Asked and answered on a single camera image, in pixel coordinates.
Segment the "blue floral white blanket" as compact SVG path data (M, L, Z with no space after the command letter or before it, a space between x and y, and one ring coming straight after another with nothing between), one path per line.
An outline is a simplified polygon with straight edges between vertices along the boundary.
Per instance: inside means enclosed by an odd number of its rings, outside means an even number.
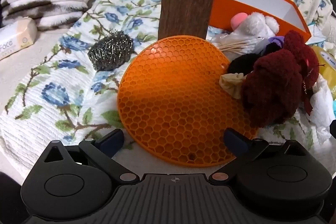
M291 0L306 23L329 24L331 0ZM15 89L1 114L1 151L26 177L52 140L76 145L121 127L117 89L126 65L97 72L89 49L113 30L134 40L140 53L155 42L161 0L96 0Z

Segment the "yellow tape roll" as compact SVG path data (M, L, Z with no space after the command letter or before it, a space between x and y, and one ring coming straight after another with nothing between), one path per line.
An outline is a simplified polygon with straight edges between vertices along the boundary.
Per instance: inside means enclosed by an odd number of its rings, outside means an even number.
M335 100L335 86L336 86L335 58L318 46L312 46L312 49L317 55L319 61L320 65L319 73L325 80L327 80L327 85L331 91L333 100Z

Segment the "steel wool scrubber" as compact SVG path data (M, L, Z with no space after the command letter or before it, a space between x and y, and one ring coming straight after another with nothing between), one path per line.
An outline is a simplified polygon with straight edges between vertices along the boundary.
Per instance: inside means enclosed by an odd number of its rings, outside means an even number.
M112 71L128 62L133 52L133 39L113 31L90 48L88 57L96 71Z

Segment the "brown wooden block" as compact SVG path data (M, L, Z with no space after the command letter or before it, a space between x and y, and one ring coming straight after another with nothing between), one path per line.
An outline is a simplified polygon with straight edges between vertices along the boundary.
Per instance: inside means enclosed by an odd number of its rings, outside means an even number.
M205 39L213 0L161 0L158 39L190 35Z

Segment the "purple plush cloth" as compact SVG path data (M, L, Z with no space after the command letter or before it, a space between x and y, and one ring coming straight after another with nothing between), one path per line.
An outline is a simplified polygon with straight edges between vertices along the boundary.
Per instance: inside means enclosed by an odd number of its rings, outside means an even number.
M280 48L284 45L284 36L273 36L268 39L270 43L276 43Z

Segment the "white plush toy pink nose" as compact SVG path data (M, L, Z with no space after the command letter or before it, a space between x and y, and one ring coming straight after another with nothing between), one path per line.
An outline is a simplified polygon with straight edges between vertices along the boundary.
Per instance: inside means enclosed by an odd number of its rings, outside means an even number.
M231 28L235 34L268 39L276 36L280 25L271 16L265 16L259 12L249 15L241 12L231 18Z

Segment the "orange cardboard box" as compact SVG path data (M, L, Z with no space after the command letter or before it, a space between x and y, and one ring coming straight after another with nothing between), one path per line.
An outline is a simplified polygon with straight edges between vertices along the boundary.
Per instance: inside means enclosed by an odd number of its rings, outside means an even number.
M275 18L280 25L279 35L284 36L294 30L303 37L304 42L311 38L302 14L291 0L213 0L209 25L231 30L231 18L240 12L259 12Z

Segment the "crumpled white tissue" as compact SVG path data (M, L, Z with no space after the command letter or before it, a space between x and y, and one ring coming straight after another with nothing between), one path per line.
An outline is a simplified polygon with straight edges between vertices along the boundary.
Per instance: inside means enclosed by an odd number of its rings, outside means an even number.
M333 102L327 80L319 74L316 83L313 85L313 95L310 98L313 109L310 114L306 114L306 117L315 126L320 144L325 143L331 137L329 127L335 120Z

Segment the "beige scrunchie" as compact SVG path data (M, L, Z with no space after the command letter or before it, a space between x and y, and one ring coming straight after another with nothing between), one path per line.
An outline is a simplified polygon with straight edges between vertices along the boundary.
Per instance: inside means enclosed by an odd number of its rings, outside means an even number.
M227 73L221 75L219 85L234 99L241 98L242 83L245 81L246 76L243 73Z

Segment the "black fuzzy scrunchie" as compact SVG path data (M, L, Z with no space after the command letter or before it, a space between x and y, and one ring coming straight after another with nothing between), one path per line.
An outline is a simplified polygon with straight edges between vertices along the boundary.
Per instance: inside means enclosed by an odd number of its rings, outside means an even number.
M272 42L266 45L266 47L259 53L248 53L234 59L228 66L227 73L235 74L242 73L244 76L251 73L254 68L254 64L258 59L266 56L270 53L274 53L282 49L282 44Z

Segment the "orange honeycomb silicone mat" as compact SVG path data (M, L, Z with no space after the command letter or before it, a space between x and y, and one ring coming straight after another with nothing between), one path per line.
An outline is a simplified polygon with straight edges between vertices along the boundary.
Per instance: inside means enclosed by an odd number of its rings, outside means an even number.
M161 39L138 54L118 88L117 109L127 133L147 152L191 168L221 165L233 155L223 132L254 138L242 103L220 84L228 59L194 36Z

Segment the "white tissue pack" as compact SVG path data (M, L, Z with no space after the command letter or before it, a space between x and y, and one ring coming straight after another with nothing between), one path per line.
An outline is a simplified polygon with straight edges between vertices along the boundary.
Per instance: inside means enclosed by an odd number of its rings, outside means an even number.
M35 21L25 17L1 28L0 57L1 60L32 46L38 29Z

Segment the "dark red pompom plush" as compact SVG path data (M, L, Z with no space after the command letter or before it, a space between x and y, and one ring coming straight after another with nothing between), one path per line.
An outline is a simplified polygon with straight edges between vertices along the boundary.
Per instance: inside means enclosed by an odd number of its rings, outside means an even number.
M310 115L312 87L318 75L317 55L298 32L289 31L283 47L260 57L242 83L241 101L251 124L266 127L284 123L300 104Z

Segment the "bag of cotton swabs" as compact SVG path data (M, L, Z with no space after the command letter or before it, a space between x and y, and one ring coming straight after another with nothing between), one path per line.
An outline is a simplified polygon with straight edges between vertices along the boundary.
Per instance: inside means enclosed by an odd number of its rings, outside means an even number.
M254 53L263 41L264 38L235 34L218 34L210 40L229 61Z

